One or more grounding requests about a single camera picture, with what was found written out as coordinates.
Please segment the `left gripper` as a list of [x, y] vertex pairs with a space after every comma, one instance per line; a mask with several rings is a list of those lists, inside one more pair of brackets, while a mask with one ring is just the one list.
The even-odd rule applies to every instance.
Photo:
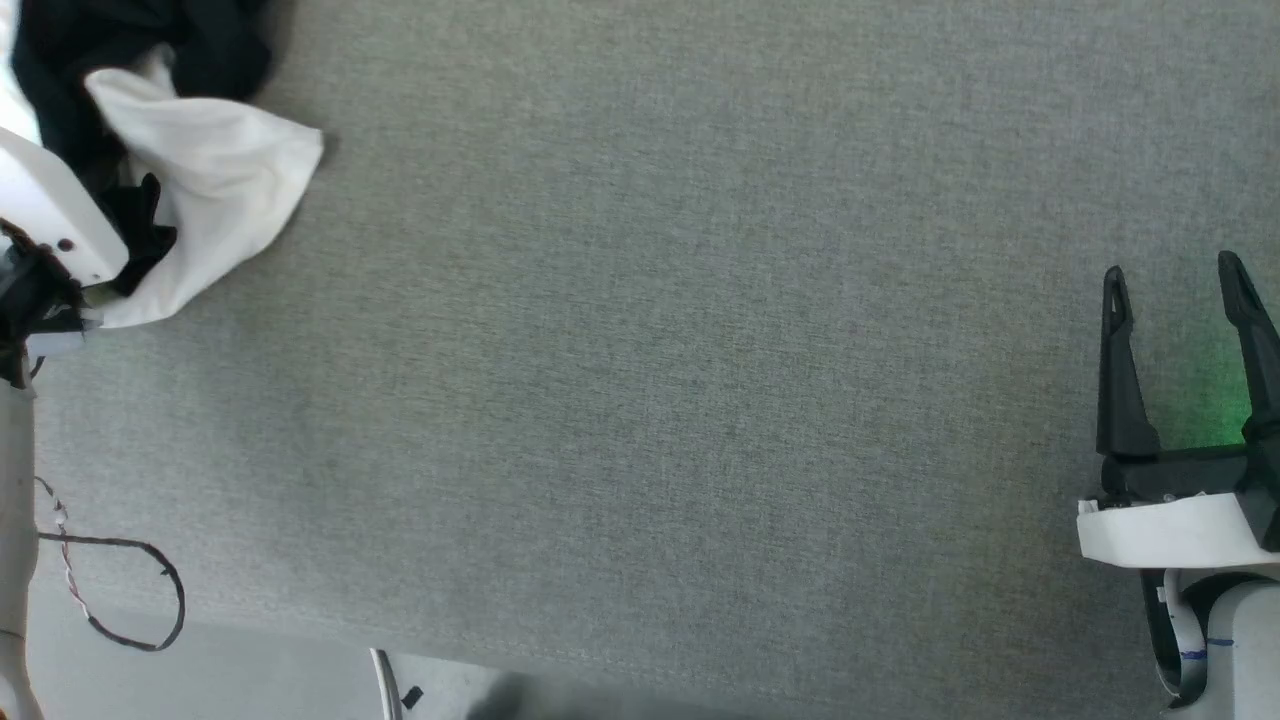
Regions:
[[125, 269], [129, 251], [102, 209], [55, 154], [1, 132], [1, 374], [29, 382], [28, 342], [45, 357], [100, 328], [93, 290]]

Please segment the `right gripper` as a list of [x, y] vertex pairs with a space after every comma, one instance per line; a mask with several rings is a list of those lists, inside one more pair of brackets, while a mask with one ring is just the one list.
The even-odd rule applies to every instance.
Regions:
[[1251, 415], [1244, 445], [1161, 451], [1132, 351], [1125, 275], [1103, 275], [1097, 452], [1100, 492], [1079, 502], [1083, 557], [1128, 569], [1276, 568], [1279, 337], [1240, 258], [1217, 255], [1224, 311], [1242, 351]]

